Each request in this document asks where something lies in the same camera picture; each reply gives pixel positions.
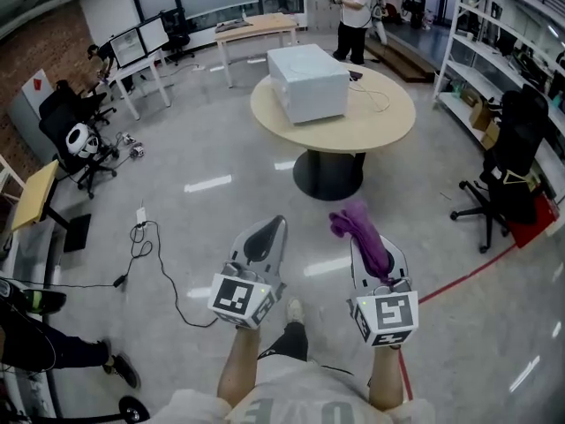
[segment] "red mat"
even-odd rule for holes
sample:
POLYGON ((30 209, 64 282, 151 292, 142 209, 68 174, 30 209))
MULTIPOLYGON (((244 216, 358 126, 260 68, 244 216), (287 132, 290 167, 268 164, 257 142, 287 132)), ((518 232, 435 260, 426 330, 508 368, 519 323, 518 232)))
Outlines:
POLYGON ((507 222, 518 248, 528 245, 558 218, 557 210, 543 193, 534 198, 534 203, 538 215, 538 221, 535 224, 507 222))

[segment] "desk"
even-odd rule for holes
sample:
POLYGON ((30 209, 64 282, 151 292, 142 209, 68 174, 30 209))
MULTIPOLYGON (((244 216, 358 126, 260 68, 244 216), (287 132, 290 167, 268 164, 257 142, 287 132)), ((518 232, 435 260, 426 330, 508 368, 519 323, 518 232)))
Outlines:
POLYGON ((15 231, 33 223, 37 223, 44 215, 50 216, 67 230, 64 240, 64 251, 82 250, 87 244, 90 214, 73 218, 67 222, 50 206, 54 192, 53 183, 59 161, 55 160, 29 177, 24 186, 16 207, 16 214, 11 224, 15 231))
MULTIPOLYGON (((126 77, 130 77, 135 72, 139 72, 139 71, 142 71, 146 68, 150 68, 151 73, 153 74, 155 83, 157 84, 157 87, 159 88, 159 92, 161 93, 161 97, 162 97, 163 101, 165 102, 165 105, 167 107, 170 107, 170 99, 167 96, 167 93, 165 92, 165 88, 162 84, 161 77, 159 76, 159 72, 157 71, 157 68, 155 67, 155 61, 156 60, 161 60, 162 68, 165 71, 165 73, 167 74, 167 77, 169 77, 169 79, 170 79, 169 67, 165 63, 165 57, 164 57, 161 49, 153 52, 147 58, 143 58, 136 63, 133 63, 133 64, 126 66, 125 68, 118 69, 116 71, 116 74, 109 79, 108 86, 113 81, 115 81, 117 83, 117 87, 120 88, 120 92, 122 93, 122 96, 124 97, 126 105, 130 109, 130 112, 133 114, 133 117, 135 117, 136 120, 139 120, 139 113, 135 109, 135 107, 133 106, 132 100, 130 99, 130 96, 127 94, 127 91, 125 91, 124 84, 122 83, 123 79, 125 79, 126 77)), ((140 89, 141 93, 145 96, 146 94, 143 91, 143 87, 141 85, 139 85, 139 89, 140 89)))
POLYGON ((226 74, 228 87, 233 87, 230 75, 230 58, 228 55, 228 41, 236 41, 254 36, 261 36, 262 34, 278 33, 281 47, 283 44, 283 33, 290 32, 292 45, 297 45, 297 23, 289 16, 277 12, 276 14, 264 14, 262 16, 252 16, 246 18, 245 22, 249 22, 250 26, 242 26, 241 28, 234 28, 226 32, 216 33, 215 40, 218 43, 218 50, 222 59, 223 70, 226 74))
POLYGON ((362 66, 344 66, 363 73, 362 79, 350 82, 344 116, 293 125, 271 87, 269 76, 259 82, 251 95, 252 112, 261 125, 308 149, 294 165, 294 180, 308 196, 323 201, 343 200, 354 194, 363 183, 365 153, 400 140, 416 119, 414 102, 396 82, 362 66), (369 94, 362 88, 384 95, 369 94))

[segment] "electrical outlet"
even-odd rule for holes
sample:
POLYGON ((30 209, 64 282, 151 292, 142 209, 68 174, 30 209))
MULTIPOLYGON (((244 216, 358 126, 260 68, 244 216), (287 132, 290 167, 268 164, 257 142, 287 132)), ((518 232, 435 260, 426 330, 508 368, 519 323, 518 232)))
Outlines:
POLYGON ((147 221, 145 208, 139 208, 138 211, 136 212, 136 215, 138 217, 138 226, 145 224, 145 222, 147 221))

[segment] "brick wall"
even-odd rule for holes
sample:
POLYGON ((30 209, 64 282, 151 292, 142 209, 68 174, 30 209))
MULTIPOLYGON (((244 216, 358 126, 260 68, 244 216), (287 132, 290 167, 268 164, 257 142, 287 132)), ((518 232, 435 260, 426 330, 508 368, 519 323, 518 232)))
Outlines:
MULTIPOLYGON (((52 87, 65 79, 75 91, 87 88, 96 77, 94 65, 87 58, 90 44, 92 39, 78 1, 32 19, 0 41, 0 154, 24 180, 40 164, 11 124, 7 106, 40 69, 52 87)), ((14 185, 6 191, 20 193, 14 185)))

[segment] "purple cloth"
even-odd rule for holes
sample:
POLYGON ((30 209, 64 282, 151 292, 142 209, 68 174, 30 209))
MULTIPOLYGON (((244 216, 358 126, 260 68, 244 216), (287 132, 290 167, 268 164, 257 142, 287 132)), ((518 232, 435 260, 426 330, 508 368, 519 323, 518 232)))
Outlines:
POLYGON ((349 202, 339 213, 329 214, 330 229, 339 238, 348 232, 358 242, 365 269, 371 276, 382 281, 388 280, 389 260, 380 235, 369 219, 367 206, 363 201, 349 202))

